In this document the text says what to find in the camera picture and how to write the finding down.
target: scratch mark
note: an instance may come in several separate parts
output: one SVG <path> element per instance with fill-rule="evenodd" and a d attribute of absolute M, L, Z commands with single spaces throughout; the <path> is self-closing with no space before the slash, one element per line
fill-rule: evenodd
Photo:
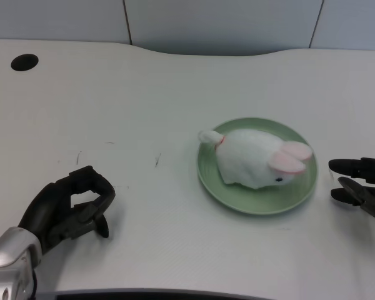
<path fill-rule="evenodd" d="M 156 168 L 157 165 L 158 165 L 158 161 L 160 160 L 160 156 L 161 156 L 161 153 L 160 153 L 160 155 L 159 155 L 158 157 L 156 157 L 156 166 L 155 166 L 155 168 Z"/>
<path fill-rule="evenodd" d="M 78 162 L 79 162 L 79 155 L 81 155 L 81 152 L 82 152 L 82 151 L 80 151 L 80 152 L 77 154 L 77 156 L 76 156 L 76 165 L 78 165 Z"/>

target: white wall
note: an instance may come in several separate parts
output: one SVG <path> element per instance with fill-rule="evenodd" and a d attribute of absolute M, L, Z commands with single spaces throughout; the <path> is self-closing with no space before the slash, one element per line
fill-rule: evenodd
<path fill-rule="evenodd" d="M 375 0 L 325 0 L 311 47 L 375 50 Z"/>
<path fill-rule="evenodd" d="M 132 43 L 166 53 L 308 48 L 322 0 L 126 0 Z"/>
<path fill-rule="evenodd" d="M 129 44 L 122 0 L 0 0 L 0 38 Z"/>
<path fill-rule="evenodd" d="M 179 54 L 375 50 L 375 0 L 125 0 L 134 45 Z M 0 0 L 0 38 L 130 43 L 123 0 Z"/>

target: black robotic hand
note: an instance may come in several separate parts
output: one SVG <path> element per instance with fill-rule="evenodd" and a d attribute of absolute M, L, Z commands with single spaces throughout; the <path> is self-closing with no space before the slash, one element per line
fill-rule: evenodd
<path fill-rule="evenodd" d="M 375 159 L 333 159 L 329 162 L 329 168 L 339 174 L 351 178 L 362 178 L 367 183 L 375 184 Z M 333 189 L 331 196 L 337 201 L 359 206 L 361 209 L 375 217 L 375 187 L 366 187 L 358 182 L 340 177 L 339 183 L 343 188 Z"/>
<path fill-rule="evenodd" d="M 99 197 L 71 207 L 71 195 L 92 191 Z M 47 253 L 62 240 L 75 239 L 95 230 L 108 238 L 108 224 L 103 212 L 115 198 L 113 186 L 91 166 L 48 184 L 32 201 L 19 223 L 40 241 Z"/>

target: plate rim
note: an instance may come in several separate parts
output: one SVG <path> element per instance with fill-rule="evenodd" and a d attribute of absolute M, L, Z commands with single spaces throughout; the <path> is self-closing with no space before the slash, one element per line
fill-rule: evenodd
<path fill-rule="evenodd" d="M 300 136 L 300 138 L 302 138 L 302 139 L 306 142 L 306 144 L 307 144 L 308 146 L 311 147 L 311 145 L 308 143 L 308 141 L 307 141 L 306 139 L 304 139 L 303 136 L 302 136 L 301 134 L 299 134 L 299 133 L 298 133 L 296 130 L 294 130 L 293 128 L 291 128 L 291 127 L 289 127 L 289 126 L 287 126 L 287 125 L 285 125 L 285 124 L 283 124 L 283 123 L 280 123 L 280 122 L 274 121 L 274 120 L 272 120 L 272 119 L 266 119 L 266 118 L 263 118 L 263 117 L 239 117 L 239 118 L 236 118 L 236 119 L 231 119 L 231 120 L 228 120 L 228 121 L 226 121 L 226 122 L 223 122 L 223 123 L 221 123 L 221 124 L 215 126 L 212 130 L 215 130 L 216 128 L 218 128 L 218 127 L 220 127 L 220 126 L 222 126 L 222 125 L 224 125 L 224 124 L 226 124 L 226 123 L 230 123 L 230 122 L 238 121 L 238 120 L 245 120 L 245 119 L 247 119 L 247 120 L 257 119 L 257 120 L 265 120 L 265 121 L 271 121 L 271 122 L 274 122 L 274 123 L 278 123 L 278 124 L 280 124 L 280 125 L 282 125 L 282 126 L 285 126 L 285 127 L 289 128 L 290 130 L 294 131 L 296 134 L 298 134 L 298 135 Z M 202 146 L 203 146 L 203 144 L 200 143 L 199 149 L 197 150 L 197 158 L 196 158 L 197 173 L 198 173 L 198 175 L 199 175 L 199 178 L 200 178 L 200 182 L 201 182 L 201 184 L 206 188 L 206 191 L 209 192 L 213 198 L 217 199 L 217 200 L 218 200 L 220 203 L 222 203 L 223 205 L 225 205 L 225 206 L 227 206 L 227 207 L 229 207 L 229 208 L 231 208 L 231 209 L 234 209 L 235 211 L 239 211 L 239 212 L 241 212 L 241 213 L 245 213 L 245 214 L 257 215 L 257 216 L 267 216 L 267 215 L 270 215 L 270 214 L 280 214 L 280 213 L 283 213 L 283 212 L 285 212 L 285 211 L 289 211 L 289 210 L 295 208 L 296 206 L 302 204 L 305 200 L 309 199 L 309 198 L 313 195 L 313 193 L 314 193 L 314 191 L 315 191 L 315 188 L 316 188 L 316 186 L 317 186 L 317 182 L 318 182 L 318 160 L 317 160 L 317 157 L 316 157 L 316 155 L 315 155 L 315 152 L 313 151 L 312 156 L 314 157 L 315 168 L 316 168 L 316 175 L 315 175 L 314 184 L 311 186 L 311 189 L 308 191 L 308 193 L 307 193 L 307 194 L 306 194 L 306 195 L 305 195 L 305 196 L 304 196 L 299 202 L 297 202 L 297 203 L 295 203 L 295 204 L 293 204 L 293 205 L 291 205 L 291 206 L 288 206 L 288 207 L 286 207 L 286 208 L 284 208 L 284 209 L 279 209 L 279 210 L 277 210 L 277 211 L 271 211 L 271 212 L 252 212 L 252 211 L 245 211 L 245 210 L 243 210 L 243 209 L 236 208 L 236 207 L 234 207 L 234 206 L 232 206 L 232 205 L 230 205 L 230 204 L 224 202 L 224 201 L 223 201 L 222 199 L 220 199 L 219 197 L 217 197 L 217 196 L 213 193 L 213 191 L 208 187 L 208 185 L 205 183 L 205 181 L 203 180 L 202 174 L 201 174 L 201 172 L 200 172 L 200 167 L 199 167 L 199 155 L 200 155 L 200 149 L 201 149 Z"/>

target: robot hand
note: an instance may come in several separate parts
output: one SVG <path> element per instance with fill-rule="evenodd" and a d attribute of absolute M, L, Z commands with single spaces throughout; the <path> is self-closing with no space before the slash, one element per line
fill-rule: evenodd
<path fill-rule="evenodd" d="M 71 195 L 86 191 L 99 197 L 71 207 Z M 113 186 L 91 166 L 48 184 L 33 199 L 18 227 L 0 237 L 0 299 L 34 299 L 37 281 L 33 269 L 62 240 L 93 230 L 108 238 L 103 212 L 114 198 Z"/>
<path fill-rule="evenodd" d="M 362 178 L 367 183 L 375 184 L 375 159 L 333 159 L 329 168 L 339 174 L 351 178 Z M 333 189 L 331 196 L 337 201 L 359 206 L 361 209 L 375 217 L 375 187 L 362 186 L 358 182 L 340 177 L 339 183 L 343 188 Z"/>

